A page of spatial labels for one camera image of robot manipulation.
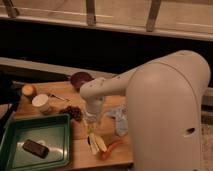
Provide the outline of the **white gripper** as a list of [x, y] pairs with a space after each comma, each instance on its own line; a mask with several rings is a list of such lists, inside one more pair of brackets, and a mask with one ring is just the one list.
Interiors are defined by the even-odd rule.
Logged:
[[104, 97], [97, 97], [86, 100], [84, 117], [88, 124], [99, 123], [101, 121], [104, 102]]

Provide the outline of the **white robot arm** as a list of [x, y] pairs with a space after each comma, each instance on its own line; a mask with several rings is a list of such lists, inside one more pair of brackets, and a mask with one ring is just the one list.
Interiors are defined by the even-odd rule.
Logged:
[[209, 80], [207, 61], [182, 50], [97, 78], [80, 95], [89, 122], [100, 120], [106, 96], [126, 97], [134, 171], [202, 171], [201, 104]]

